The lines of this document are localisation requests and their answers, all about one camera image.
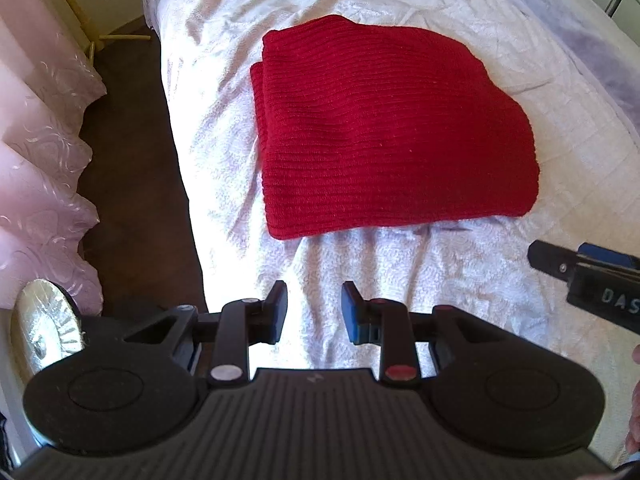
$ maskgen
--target folded clothing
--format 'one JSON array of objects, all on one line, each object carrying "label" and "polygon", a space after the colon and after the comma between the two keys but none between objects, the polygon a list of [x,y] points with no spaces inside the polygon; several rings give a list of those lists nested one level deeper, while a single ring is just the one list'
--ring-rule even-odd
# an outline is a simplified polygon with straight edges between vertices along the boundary
[{"label": "folded clothing", "polygon": [[529,120],[463,44],[341,16],[262,41],[251,79],[274,238],[533,206]]}]

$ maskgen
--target white bedsheet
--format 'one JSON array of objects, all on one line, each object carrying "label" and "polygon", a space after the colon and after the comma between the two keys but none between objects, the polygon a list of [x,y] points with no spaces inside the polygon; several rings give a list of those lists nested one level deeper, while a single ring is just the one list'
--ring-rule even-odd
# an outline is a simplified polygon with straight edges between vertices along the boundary
[{"label": "white bedsheet", "polygon": [[[450,303],[589,367],[607,409],[593,448],[613,462],[626,435],[636,337],[568,306],[566,286],[531,270],[536,238],[640,253],[640,155],[608,99],[536,19],[507,0],[159,0],[162,78],[209,309],[289,286],[279,345],[252,365],[373,367],[348,343],[340,285],[429,312]],[[541,167],[521,219],[366,228],[281,242],[264,219],[249,67],[261,38],[335,13],[359,23],[425,27],[462,41],[524,108]],[[433,369],[418,346],[423,373]]]}]

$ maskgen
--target wooden floor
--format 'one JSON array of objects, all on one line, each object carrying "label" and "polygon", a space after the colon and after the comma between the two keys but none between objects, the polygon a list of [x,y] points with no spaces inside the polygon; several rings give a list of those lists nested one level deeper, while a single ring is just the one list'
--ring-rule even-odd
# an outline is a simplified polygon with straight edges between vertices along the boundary
[{"label": "wooden floor", "polygon": [[206,309],[160,78],[160,43],[151,34],[151,42],[117,41],[97,54],[108,94],[89,106],[80,133],[94,158],[79,193],[100,215],[84,238],[84,257],[98,270],[105,314],[130,298]]}]

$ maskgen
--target red folded sweater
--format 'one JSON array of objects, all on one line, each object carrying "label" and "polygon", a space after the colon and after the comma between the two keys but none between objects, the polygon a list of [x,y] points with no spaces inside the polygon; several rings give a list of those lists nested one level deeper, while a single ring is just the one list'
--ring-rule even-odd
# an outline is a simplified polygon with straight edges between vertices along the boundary
[{"label": "red folded sweater", "polygon": [[341,16],[263,43],[251,78],[274,238],[533,206],[527,116],[463,44]]}]

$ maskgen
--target pink curtain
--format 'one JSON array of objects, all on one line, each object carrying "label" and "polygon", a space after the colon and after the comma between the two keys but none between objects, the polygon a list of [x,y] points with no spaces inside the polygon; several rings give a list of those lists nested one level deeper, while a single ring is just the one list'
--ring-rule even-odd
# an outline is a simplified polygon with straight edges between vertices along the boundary
[{"label": "pink curtain", "polygon": [[97,273],[78,255],[98,215],[76,187],[92,154],[82,115],[105,93],[43,0],[0,0],[0,308],[47,278],[82,312],[101,310]]}]

